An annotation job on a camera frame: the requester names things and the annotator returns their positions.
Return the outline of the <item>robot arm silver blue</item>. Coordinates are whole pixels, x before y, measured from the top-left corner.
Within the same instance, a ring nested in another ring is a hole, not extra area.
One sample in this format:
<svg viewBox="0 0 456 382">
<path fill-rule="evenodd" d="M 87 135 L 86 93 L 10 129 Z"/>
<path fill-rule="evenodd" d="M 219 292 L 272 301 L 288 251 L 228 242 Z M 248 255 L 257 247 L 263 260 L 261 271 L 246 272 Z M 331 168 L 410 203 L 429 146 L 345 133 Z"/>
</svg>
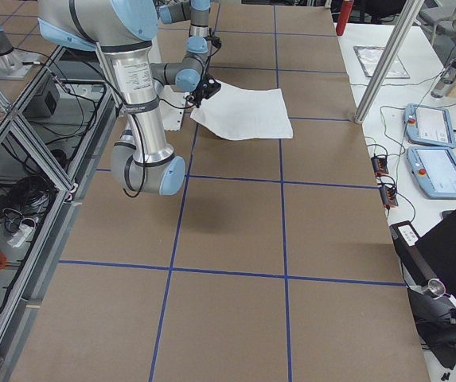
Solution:
<svg viewBox="0 0 456 382">
<path fill-rule="evenodd" d="M 208 73 L 209 49 L 220 42 L 209 28 L 210 3 L 184 1 L 156 6 L 152 1 L 40 1 L 41 36 L 69 49 L 102 53 L 103 73 L 127 113 L 127 126 L 111 155 L 111 171 L 127 195 L 176 194 L 185 161 L 166 141 L 160 93 L 174 85 L 199 107 L 220 90 Z M 183 59 L 153 63 L 150 50 L 158 23 L 189 21 Z"/>
<path fill-rule="evenodd" d="M 209 27 L 210 10 L 209 0 L 179 1 L 159 6 L 158 16 L 167 25 L 188 21 L 187 51 L 208 56 L 222 47 L 221 39 Z"/>
</svg>

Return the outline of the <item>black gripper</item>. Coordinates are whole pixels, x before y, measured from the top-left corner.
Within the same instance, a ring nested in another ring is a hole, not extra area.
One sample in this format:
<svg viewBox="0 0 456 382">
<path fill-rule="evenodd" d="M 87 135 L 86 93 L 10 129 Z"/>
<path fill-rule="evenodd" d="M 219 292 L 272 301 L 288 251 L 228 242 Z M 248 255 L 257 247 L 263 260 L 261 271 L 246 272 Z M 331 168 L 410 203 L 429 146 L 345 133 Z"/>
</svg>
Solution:
<svg viewBox="0 0 456 382">
<path fill-rule="evenodd" d="M 213 77 L 203 78 L 196 89 L 189 94 L 189 103 L 192 107 L 200 107 L 204 99 L 210 99 L 220 90 L 220 82 Z"/>
<path fill-rule="evenodd" d="M 206 41 L 210 43 L 212 47 L 211 54 L 216 54 L 222 48 L 222 40 L 216 35 L 209 35 L 206 38 Z"/>
</svg>

